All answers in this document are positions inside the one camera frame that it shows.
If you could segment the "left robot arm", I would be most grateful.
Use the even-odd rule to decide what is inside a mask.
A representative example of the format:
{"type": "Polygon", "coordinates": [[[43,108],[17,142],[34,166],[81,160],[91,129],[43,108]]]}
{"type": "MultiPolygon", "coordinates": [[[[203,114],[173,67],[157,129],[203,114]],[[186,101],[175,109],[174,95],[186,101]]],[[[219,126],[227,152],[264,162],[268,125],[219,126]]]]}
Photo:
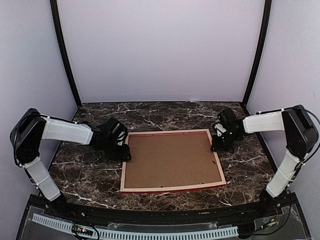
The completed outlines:
{"type": "Polygon", "coordinates": [[[31,183],[51,203],[51,210],[60,218],[71,213],[64,194],[49,173],[50,162],[42,159],[43,150],[62,142],[90,146],[109,158],[127,162],[132,159],[126,143],[128,129],[114,117],[105,123],[92,125],[87,121],[71,121],[40,113],[29,108],[11,130],[13,160],[24,169],[31,183]]]}

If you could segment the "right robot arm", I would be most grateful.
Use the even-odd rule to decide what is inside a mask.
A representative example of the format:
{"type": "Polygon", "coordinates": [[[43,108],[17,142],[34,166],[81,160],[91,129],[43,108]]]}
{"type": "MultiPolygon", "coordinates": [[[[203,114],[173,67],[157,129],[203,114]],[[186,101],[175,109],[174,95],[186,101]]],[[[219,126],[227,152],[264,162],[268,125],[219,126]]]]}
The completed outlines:
{"type": "Polygon", "coordinates": [[[278,160],[277,170],[267,184],[265,193],[275,199],[294,182],[301,168],[320,148],[320,134],[317,129],[319,118],[303,105],[259,111],[244,117],[237,117],[231,108],[217,115],[212,125],[211,151],[234,151],[234,145],[253,134],[281,135],[285,152],[278,160]]]}

